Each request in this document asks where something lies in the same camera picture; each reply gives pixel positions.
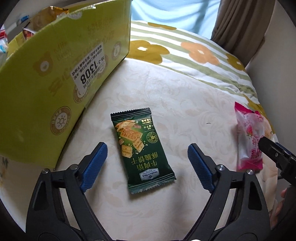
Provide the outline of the person's hand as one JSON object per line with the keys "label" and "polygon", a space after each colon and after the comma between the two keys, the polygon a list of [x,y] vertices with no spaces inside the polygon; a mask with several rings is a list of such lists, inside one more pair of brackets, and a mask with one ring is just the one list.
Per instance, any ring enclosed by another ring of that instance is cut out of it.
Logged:
{"label": "person's hand", "polygon": [[270,228],[271,229],[274,229],[275,226],[278,223],[278,217],[279,217],[279,214],[280,214],[280,212],[282,210],[283,202],[285,200],[286,193],[287,193],[287,188],[282,190],[282,192],[280,194],[280,197],[282,198],[282,200],[276,204],[276,207],[273,208],[273,210],[271,211],[271,213],[269,215]]}

